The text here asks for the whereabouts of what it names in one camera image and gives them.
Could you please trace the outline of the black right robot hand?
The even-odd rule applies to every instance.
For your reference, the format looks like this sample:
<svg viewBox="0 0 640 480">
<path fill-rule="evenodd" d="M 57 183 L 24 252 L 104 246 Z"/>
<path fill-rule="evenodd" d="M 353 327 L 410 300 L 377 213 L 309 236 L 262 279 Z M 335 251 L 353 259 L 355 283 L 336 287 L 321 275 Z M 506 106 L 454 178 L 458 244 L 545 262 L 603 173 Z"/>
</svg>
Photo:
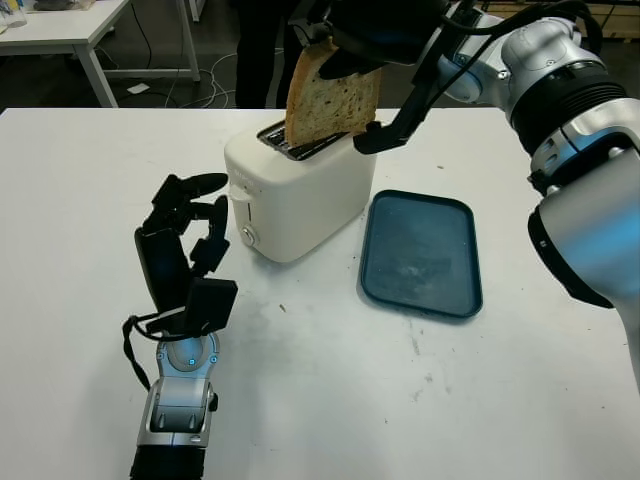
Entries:
<svg viewBox="0 0 640 480">
<path fill-rule="evenodd" d="M 424 0 L 300 1 L 288 24 L 302 46 L 337 49 L 320 67 L 325 80 L 415 64 L 450 3 Z"/>
</svg>

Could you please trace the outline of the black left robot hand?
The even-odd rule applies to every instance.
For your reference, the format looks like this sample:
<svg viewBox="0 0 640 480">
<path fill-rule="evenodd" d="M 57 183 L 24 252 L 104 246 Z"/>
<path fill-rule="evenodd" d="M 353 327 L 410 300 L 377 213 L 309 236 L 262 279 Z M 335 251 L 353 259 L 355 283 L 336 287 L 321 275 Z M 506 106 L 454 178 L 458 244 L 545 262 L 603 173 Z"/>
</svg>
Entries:
<svg viewBox="0 0 640 480">
<path fill-rule="evenodd" d="M 180 178 L 169 175 L 152 199 L 152 211 L 134 232 L 136 250 L 156 311 L 164 313 L 186 305 L 192 282 L 214 272 L 226 254 L 228 199 L 213 203 L 200 197 L 221 190 L 225 173 Z M 185 254 L 181 236 L 193 221 L 205 221 L 208 235 Z"/>
</svg>

